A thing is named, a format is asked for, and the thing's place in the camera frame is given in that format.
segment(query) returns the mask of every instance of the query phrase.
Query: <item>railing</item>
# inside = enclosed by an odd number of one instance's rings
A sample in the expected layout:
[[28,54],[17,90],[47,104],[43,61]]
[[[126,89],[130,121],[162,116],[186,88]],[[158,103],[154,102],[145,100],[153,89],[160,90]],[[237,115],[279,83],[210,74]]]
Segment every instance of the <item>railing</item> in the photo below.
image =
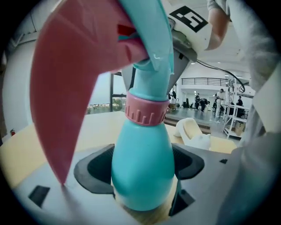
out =
[[228,87],[228,79],[221,78],[208,78],[208,77],[196,77],[196,78],[182,78],[181,84],[204,84],[204,85],[218,85]]

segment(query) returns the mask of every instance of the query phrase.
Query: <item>gray floor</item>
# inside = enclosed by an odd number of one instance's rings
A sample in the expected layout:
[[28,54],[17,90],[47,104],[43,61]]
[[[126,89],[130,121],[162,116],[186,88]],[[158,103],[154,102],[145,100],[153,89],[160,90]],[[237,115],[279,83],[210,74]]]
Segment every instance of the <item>gray floor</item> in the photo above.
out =
[[[205,109],[204,112],[196,109],[187,109],[187,108],[179,108],[175,111],[167,113],[168,118],[173,119],[184,119],[184,118],[194,118],[197,123],[205,123],[210,126],[211,135],[218,138],[227,138],[227,136],[222,132],[223,130],[223,120],[222,117],[217,118],[215,113],[212,111],[207,111]],[[240,138],[229,137],[229,140],[232,140],[236,145],[238,145]]]

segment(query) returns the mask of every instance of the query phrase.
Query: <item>pink plastic object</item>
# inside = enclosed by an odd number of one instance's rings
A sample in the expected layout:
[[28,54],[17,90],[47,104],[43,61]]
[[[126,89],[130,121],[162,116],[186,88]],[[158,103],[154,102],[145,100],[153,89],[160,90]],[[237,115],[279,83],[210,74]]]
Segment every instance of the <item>pink plastic object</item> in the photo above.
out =
[[127,92],[125,115],[142,126],[156,126],[164,121],[169,101],[154,102]]
[[117,0],[66,0],[46,21],[33,56],[30,103],[47,160],[65,183],[97,76],[148,58]]

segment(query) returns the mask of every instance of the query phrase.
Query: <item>light wood tabletop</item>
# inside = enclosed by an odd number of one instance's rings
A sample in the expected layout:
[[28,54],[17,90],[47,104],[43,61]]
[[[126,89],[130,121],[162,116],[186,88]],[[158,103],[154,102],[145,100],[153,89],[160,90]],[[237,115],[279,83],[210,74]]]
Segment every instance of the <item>light wood tabletop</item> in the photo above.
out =
[[[76,144],[76,151],[115,144],[125,119],[123,112],[86,115]],[[175,127],[166,125],[166,128],[172,143],[183,144],[181,138],[173,135],[176,131]],[[212,151],[231,153],[234,148],[236,145],[229,140],[211,137]],[[16,187],[46,161],[33,124],[16,133],[0,147],[1,169],[11,188]],[[166,202],[154,210],[137,212],[123,208],[142,224],[154,224],[166,220],[176,186],[177,179],[175,177]]]

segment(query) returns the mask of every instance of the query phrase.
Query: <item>teal bottle body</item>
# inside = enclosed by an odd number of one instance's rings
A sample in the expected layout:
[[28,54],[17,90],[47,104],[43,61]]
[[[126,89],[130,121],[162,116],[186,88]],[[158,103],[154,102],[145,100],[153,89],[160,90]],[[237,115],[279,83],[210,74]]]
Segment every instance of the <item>teal bottle body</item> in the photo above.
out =
[[125,121],[112,158],[112,182],[124,205],[138,211],[161,205],[171,190],[174,168],[164,123],[145,127]]

